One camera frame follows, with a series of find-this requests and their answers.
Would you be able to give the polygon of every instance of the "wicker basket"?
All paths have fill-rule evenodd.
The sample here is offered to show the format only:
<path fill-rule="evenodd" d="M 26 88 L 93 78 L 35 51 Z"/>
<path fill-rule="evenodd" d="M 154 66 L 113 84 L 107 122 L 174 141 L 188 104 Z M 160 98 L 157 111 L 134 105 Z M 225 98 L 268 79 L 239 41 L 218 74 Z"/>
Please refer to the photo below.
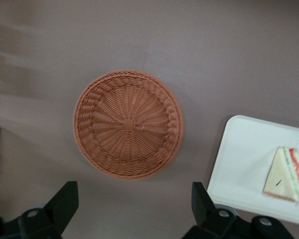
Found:
<path fill-rule="evenodd" d="M 157 174 L 175 157 L 183 117 L 173 93 L 147 73 L 120 70 L 93 81 L 74 114 L 74 132 L 86 159 L 125 180 Z"/>

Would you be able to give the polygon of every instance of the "white tray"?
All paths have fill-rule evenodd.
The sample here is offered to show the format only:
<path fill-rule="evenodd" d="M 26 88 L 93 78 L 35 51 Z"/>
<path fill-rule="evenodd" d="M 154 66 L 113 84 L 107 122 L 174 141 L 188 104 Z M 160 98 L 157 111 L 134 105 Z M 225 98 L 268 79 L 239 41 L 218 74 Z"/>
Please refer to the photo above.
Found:
<path fill-rule="evenodd" d="M 245 116 L 229 119 L 207 189 L 214 203 L 299 224 L 299 205 L 262 193 L 279 146 L 299 152 L 299 128 Z"/>

